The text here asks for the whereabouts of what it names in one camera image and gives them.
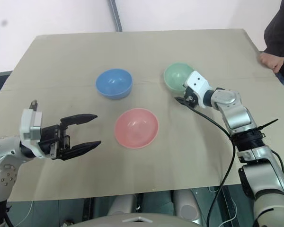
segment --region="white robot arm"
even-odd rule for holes
[[[79,114],[61,119],[61,123],[41,128],[42,113],[37,112],[37,102],[22,113],[20,136],[0,138],[0,226],[4,226],[6,203],[17,180],[20,166],[33,158],[68,160],[96,148],[101,141],[70,147],[70,137],[65,134],[72,124],[82,124],[95,119],[93,114]]]
[[[245,194],[255,199],[255,222],[261,227],[284,227],[284,173],[269,146],[263,142],[263,127],[257,127],[250,112],[241,103],[238,92],[217,88],[194,71],[184,86],[181,104],[202,108],[212,107],[221,112],[227,131],[236,146],[241,163],[239,176]]]

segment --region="beige tabletop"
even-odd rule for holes
[[[186,62],[212,87],[240,92],[265,142],[284,161],[284,87],[257,61],[258,50],[243,30],[99,33],[38,36],[0,91],[0,136],[18,135],[22,110],[33,99],[43,127],[74,114],[97,114],[71,126],[71,144],[102,140],[95,150],[68,161],[35,159],[19,171],[10,200],[56,200],[218,185],[231,159],[228,139],[213,125],[177,103],[162,74]],[[128,70],[133,90],[122,100],[97,93],[97,76],[110,68]],[[142,149],[114,138],[126,110],[143,107],[159,120],[159,133]],[[223,124],[219,112],[201,111]],[[238,159],[227,184],[240,183]]]

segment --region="hand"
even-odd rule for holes
[[[260,61],[268,68],[272,69],[274,73],[278,73],[284,63],[284,57],[278,57],[269,53],[261,53]]]

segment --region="bowl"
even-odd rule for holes
[[[193,71],[194,69],[185,63],[174,63],[164,71],[164,82],[172,92],[183,94],[183,84]]]
[[[134,108],[124,112],[116,121],[115,138],[126,148],[143,148],[157,136],[159,123],[149,110]]]
[[[98,92],[109,99],[121,99],[128,96],[132,86],[131,74],[122,69],[107,70],[101,73],[96,80]]]

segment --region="white wall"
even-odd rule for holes
[[[112,31],[107,0],[0,0],[0,72],[13,70],[37,35]]]
[[[124,31],[244,28],[258,49],[281,0],[116,0]]]
[[[281,0],[116,0],[124,31],[244,28],[258,49]],[[0,71],[37,35],[115,30],[107,0],[0,0]]]

